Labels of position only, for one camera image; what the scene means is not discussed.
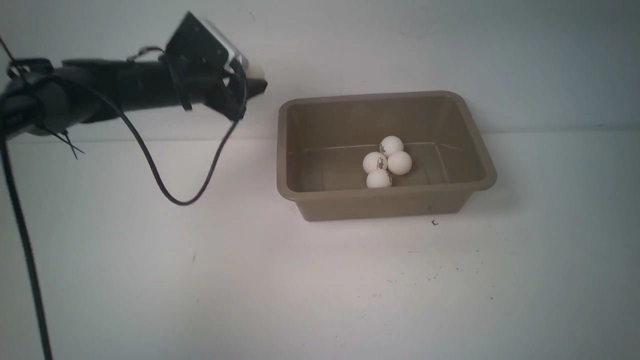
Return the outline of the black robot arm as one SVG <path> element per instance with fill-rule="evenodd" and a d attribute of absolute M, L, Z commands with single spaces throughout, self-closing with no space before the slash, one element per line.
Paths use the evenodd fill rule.
<path fill-rule="evenodd" d="M 155 61 L 73 59 L 55 68 L 46 58 L 22 58 L 7 68 L 1 95 L 1 138 L 23 133 L 50 136 L 79 124 L 119 118 L 120 113 L 192 105 L 234 121 L 246 102 L 263 94 L 267 80 L 238 79 L 203 59 L 160 56 Z"/>

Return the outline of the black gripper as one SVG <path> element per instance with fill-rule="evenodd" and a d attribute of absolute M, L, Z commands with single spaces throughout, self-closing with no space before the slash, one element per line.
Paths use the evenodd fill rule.
<path fill-rule="evenodd" d="M 190 112 L 194 104 L 203 104 L 233 123 L 243 119 L 249 98 L 265 93 L 268 86 L 259 64 L 250 64 L 245 72 L 238 60 L 232 60 L 231 71 L 210 71 L 203 65 L 194 74 L 187 74 L 176 57 L 166 57 L 165 64 L 183 110 Z"/>

